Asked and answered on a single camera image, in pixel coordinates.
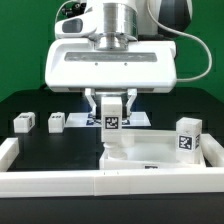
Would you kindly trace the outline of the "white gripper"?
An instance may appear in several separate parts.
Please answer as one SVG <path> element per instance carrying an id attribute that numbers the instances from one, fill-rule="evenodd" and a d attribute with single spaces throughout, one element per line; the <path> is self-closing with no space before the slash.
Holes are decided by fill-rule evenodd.
<path id="1" fill-rule="evenodd" d="M 131 116 L 137 90 L 167 93 L 176 84 L 172 41 L 138 41 L 125 51 L 98 51 L 86 38 L 59 39 L 48 52 L 45 82 L 55 92 L 85 89 L 85 98 L 96 118 L 94 89 L 128 89 L 124 118 Z"/>

